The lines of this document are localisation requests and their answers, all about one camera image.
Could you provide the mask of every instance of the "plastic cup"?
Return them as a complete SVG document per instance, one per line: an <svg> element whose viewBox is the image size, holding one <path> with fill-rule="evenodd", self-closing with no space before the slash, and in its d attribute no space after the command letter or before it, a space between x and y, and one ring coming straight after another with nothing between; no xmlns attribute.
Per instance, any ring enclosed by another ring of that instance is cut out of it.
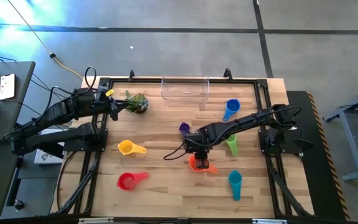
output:
<svg viewBox="0 0 358 224"><path fill-rule="evenodd" d="M194 172L210 172L212 174L218 174L218 168L216 168L212 164L209 164L208 169L198 169L196 166L196 158L194 157L194 155L189 157L189 166Z"/></svg>
<svg viewBox="0 0 358 224"><path fill-rule="evenodd" d="M242 176L241 174L233 170L229 175L229 182L233 191L233 199L238 201L241 199L241 182Z"/></svg>
<svg viewBox="0 0 358 224"><path fill-rule="evenodd" d="M138 146L134 144L130 140L123 140L118 144L118 149L122 153L122 155L128 155L131 153L146 153L146 148L142 146Z"/></svg>
<svg viewBox="0 0 358 224"><path fill-rule="evenodd" d="M230 117L240 109L240 101L237 99L231 99L226 102L226 112L223 116L223 121L228 121Z"/></svg>
<svg viewBox="0 0 358 224"><path fill-rule="evenodd" d="M149 174L146 172L141 172L138 174L132 173L123 173L118 178L117 186L122 190L132 190L136 184L149 177Z"/></svg>
<svg viewBox="0 0 358 224"><path fill-rule="evenodd" d="M182 135L185 135L186 133L190 132L190 125L188 125L185 122L182 122L181 125L179 126L179 131L181 132Z"/></svg>
<svg viewBox="0 0 358 224"><path fill-rule="evenodd" d="M230 135L230 137L226 140L224 140L227 145L229 146L230 150L231 150L231 154L233 156L238 156L239 154L239 149L237 147L237 136L235 134Z"/></svg>

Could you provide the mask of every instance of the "green cup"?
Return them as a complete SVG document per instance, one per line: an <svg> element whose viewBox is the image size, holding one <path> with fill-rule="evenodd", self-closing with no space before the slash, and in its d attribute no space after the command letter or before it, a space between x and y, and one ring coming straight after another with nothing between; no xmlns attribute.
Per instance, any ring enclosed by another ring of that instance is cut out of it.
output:
<svg viewBox="0 0 358 224"><path fill-rule="evenodd" d="M230 135L230 137L224 140L227 145L230 147L231 154L233 156L238 156L239 150L237 148L237 136L235 134Z"/></svg>

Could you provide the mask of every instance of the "yellow and black striped edge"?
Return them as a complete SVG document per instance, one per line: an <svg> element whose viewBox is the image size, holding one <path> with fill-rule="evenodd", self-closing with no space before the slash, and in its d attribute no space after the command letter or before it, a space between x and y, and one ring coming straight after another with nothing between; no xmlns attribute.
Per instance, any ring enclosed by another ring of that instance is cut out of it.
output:
<svg viewBox="0 0 358 224"><path fill-rule="evenodd" d="M326 156L327 156L328 164L331 167L331 173L332 173L333 179L335 181L335 187L336 187L339 199L340 199L341 204L342 204L343 212L345 214L346 220L350 220L351 218L349 216L349 212L347 211L345 198L343 196L342 188L341 188L341 185L340 185L339 180L338 180L338 176L337 176L336 171L335 171L334 162L333 162L333 159L331 158L331 153L329 152L327 139L326 139L326 136L324 135L323 127L322 127L321 121L320 121L320 116L318 115L317 108L316 108L316 105L314 103L313 95L310 92L307 92L307 93L309 94L309 99L310 99L311 107L313 109L314 118L316 118L318 130L320 132L321 140L323 141L323 146L324 146L324 150L325 150L325 153L326 153Z"/></svg>

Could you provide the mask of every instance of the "yellow clip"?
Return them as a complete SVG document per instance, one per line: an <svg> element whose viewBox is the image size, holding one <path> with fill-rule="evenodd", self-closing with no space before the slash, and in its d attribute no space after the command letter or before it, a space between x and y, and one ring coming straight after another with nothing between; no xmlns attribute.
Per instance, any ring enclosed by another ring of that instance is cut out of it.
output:
<svg viewBox="0 0 358 224"><path fill-rule="evenodd" d="M106 96L112 95L113 93L114 93L114 90L111 89L111 90L107 91Z"/></svg>

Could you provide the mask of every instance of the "phone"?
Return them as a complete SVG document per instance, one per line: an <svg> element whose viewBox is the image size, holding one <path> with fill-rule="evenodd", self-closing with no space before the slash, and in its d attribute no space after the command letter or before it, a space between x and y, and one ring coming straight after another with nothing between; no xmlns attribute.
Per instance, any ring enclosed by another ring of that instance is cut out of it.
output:
<svg viewBox="0 0 358 224"><path fill-rule="evenodd" d="M15 97L15 74L1 76L0 100Z"/></svg>

